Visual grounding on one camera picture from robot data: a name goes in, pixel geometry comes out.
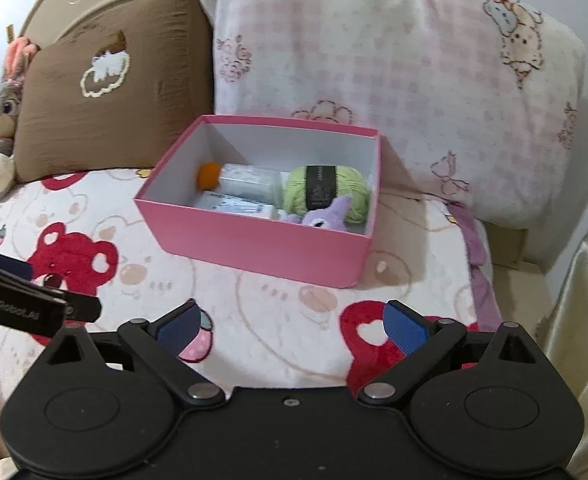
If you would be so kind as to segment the white blue tissue pack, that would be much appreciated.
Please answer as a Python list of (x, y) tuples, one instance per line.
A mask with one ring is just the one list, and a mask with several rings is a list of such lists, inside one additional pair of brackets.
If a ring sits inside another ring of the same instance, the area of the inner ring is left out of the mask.
[(277, 220), (279, 212), (271, 204), (247, 200), (227, 194), (204, 191), (193, 204), (194, 208), (218, 211), (223, 214), (237, 214), (238, 216)]

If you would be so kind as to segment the purple plush toy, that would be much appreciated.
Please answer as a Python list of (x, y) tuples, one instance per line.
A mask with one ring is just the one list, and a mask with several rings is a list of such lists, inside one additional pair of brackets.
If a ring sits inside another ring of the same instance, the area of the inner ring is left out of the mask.
[(309, 210), (303, 216), (285, 214), (282, 218), (287, 223), (311, 226), (311, 228), (346, 232), (346, 216), (351, 208), (350, 195), (337, 196), (327, 208)]

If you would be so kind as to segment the orange makeup sponge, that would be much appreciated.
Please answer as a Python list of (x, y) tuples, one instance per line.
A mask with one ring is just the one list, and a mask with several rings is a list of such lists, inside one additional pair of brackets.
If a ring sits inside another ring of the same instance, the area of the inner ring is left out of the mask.
[(219, 162), (205, 162), (198, 168), (196, 186), (200, 191), (215, 191), (219, 186), (222, 166)]

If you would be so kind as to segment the orange white floss box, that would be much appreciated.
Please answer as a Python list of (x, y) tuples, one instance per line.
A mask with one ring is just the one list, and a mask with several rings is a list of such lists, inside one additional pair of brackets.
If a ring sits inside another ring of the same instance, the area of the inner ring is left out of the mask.
[(251, 165), (225, 164), (218, 176), (221, 194), (280, 206), (283, 196), (282, 175), (275, 170)]

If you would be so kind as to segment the green yarn ball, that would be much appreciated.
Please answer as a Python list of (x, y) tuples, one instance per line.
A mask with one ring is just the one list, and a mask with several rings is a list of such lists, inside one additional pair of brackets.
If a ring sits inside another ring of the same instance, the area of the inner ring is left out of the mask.
[(348, 166), (301, 166), (286, 179), (283, 208), (303, 217), (308, 211), (329, 208), (339, 196), (351, 197), (346, 223), (367, 220), (371, 191), (360, 171)]

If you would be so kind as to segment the bear pattern bed blanket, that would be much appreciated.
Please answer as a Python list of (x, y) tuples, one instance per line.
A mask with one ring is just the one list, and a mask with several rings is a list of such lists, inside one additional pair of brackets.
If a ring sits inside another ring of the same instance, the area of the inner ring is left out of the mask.
[(201, 329), (181, 356), (224, 389), (361, 386), (400, 359), (383, 329), (391, 299), (473, 330), (501, 323), (486, 232), (460, 205), (382, 190), (360, 281), (336, 289), (164, 252), (134, 205), (146, 178), (79, 172), (17, 188), (0, 202), (0, 255), (29, 262), (40, 285), (98, 297), (101, 332), (194, 299)]

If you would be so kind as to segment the grey bunny plush toy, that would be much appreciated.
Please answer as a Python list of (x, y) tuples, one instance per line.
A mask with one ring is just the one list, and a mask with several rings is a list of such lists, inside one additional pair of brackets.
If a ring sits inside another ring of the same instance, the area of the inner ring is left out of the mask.
[(39, 47), (25, 37), (14, 39), (6, 51), (0, 82), (0, 200), (14, 187), (14, 136), (23, 102), (25, 77)]

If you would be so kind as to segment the pink cardboard box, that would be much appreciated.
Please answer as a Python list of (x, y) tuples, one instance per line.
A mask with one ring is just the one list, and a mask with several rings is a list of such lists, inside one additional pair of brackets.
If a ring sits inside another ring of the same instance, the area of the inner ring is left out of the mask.
[[(199, 209), (198, 169), (234, 162), (290, 172), (348, 166), (371, 191), (367, 221), (348, 232)], [(381, 175), (375, 129), (312, 120), (205, 115), (193, 122), (134, 197), (165, 252), (334, 288), (355, 286), (372, 244)]]

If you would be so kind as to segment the brown pillow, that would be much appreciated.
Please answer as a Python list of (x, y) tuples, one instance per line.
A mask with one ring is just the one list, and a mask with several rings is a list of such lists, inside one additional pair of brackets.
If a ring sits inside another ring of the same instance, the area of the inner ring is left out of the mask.
[(198, 0), (134, 0), (40, 50), (18, 115), (17, 181), (154, 167), (213, 113), (212, 43)]

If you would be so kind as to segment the pink checkered pillow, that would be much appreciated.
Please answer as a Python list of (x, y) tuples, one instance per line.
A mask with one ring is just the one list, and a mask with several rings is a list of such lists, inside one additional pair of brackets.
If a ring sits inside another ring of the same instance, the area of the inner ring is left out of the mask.
[(527, 229), (557, 203), (586, 49), (522, 0), (199, 0), (219, 115), (376, 129), (383, 184)]

